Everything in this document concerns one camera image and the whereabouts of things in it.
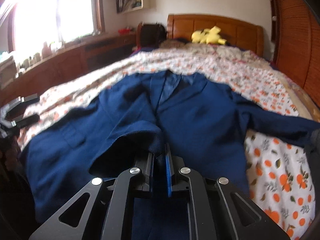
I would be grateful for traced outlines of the navy blue suit jacket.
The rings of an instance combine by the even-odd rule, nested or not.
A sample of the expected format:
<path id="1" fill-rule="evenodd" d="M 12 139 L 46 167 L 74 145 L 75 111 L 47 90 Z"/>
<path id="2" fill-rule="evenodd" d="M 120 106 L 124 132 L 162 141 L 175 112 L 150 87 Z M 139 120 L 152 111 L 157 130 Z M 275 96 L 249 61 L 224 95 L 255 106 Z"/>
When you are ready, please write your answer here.
<path id="1" fill-rule="evenodd" d="M 31 239 L 292 239 L 274 207 L 249 198 L 248 130 L 304 147 L 319 123 L 199 73 L 123 78 L 23 150 Z"/>

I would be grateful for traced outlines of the long wooden desk cabinet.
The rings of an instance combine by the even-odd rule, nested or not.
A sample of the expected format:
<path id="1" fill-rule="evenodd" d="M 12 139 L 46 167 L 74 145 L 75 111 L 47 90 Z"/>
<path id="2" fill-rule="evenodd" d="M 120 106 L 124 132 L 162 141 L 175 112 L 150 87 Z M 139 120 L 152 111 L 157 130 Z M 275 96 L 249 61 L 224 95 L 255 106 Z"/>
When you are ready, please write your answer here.
<path id="1" fill-rule="evenodd" d="M 98 35 L 50 56 L 1 89 L 1 105 L 18 96 L 42 94 L 128 57 L 136 45 L 136 33 Z"/>

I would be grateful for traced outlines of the pink bottle on sill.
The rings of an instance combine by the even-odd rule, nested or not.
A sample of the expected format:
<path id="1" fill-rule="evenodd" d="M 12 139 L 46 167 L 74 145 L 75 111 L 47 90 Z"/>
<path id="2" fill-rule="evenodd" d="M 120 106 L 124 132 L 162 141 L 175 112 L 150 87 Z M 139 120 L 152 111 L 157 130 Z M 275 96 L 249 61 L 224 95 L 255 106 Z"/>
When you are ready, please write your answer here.
<path id="1" fill-rule="evenodd" d="M 47 42 L 44 42 L 41 54 L 43 59 L 52 56 L 51 45 L 48 45 Z"/>

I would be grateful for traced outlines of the orange floral bed sheet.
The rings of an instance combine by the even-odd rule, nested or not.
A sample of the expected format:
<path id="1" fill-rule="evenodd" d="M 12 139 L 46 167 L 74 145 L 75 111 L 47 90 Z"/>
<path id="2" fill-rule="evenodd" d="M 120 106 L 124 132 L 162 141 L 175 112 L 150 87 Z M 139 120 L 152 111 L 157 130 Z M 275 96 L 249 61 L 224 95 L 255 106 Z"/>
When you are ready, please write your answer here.
<path id="1" fill-rule="evenodd" d="M 35 217 L 45 222 L 94 177 L 111 179 L 166 143 L 203 177 L 228 178 L 291 239 L 316 214 L 300 115 L 269 63 L 250 51 L 185 44 L 139 52 L 56 86 L 19 137 Z"/>

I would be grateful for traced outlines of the red bowl on desk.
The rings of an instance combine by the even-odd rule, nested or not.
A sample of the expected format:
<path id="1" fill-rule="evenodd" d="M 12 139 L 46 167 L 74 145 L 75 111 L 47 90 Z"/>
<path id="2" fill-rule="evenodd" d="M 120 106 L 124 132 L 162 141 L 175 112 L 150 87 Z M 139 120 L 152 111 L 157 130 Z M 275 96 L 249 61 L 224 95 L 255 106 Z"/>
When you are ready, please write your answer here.
<path id="1" fill-rule="evenodd" d="M 126 35 L 126 34 L 129 34 L 130 32 L 131 32 L 131 28 L 123 28 L 118 30 L 119 35 Z"/>

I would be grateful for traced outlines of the dark backpack on chair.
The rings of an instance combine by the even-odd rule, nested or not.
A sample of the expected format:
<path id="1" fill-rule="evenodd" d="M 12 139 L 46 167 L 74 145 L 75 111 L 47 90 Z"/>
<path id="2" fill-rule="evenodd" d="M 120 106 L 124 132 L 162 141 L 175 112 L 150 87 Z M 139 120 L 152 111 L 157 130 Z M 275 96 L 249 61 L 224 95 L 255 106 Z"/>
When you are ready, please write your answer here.
<path id="1" fill-rule="evenodd" d="M 159 48 L 167 39 L 167 31 L 160 23 L 140 22 L 136 31 L 136 45 L 138 49 Z"/>

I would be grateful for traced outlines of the yellow plush toy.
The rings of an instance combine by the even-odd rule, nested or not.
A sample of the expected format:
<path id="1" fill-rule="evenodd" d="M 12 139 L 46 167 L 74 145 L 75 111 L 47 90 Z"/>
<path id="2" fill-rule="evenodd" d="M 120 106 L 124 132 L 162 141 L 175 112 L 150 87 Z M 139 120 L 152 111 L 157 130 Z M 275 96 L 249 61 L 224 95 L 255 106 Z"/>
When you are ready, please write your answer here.
<path id="1" fill-rule="evenodd" d="M 191 36 L 192 43 L 200 44 L 220 44 L 225 45 L 227 40 L 220 36 L 221 29 L 217 26 L 212 27 L 212 29 L 203 29 L 193 32 Z"/>

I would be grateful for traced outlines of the wooden wardrobe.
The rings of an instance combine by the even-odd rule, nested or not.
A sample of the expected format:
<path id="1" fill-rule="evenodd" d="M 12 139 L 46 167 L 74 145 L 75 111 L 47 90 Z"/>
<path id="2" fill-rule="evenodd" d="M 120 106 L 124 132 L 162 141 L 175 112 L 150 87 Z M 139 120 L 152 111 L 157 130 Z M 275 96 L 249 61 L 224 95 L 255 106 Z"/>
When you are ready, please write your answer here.
<path id="1" fill-rule="evenodd" d="M 303 0 L 271 0 L 276 12 L 276 67 L 319 105 L 319 23 Z"/>

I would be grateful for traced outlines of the window with brown frame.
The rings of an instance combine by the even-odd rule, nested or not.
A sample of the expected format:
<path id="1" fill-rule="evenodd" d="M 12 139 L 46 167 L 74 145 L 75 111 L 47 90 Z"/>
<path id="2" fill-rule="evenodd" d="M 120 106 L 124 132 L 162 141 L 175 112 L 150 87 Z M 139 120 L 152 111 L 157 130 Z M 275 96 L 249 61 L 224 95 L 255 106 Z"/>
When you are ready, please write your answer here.
<path id="1" fill-rule="evenodd" d="M 1 52 L 33 55 L 104 31 L 103 0 L 1 0 Z"/>

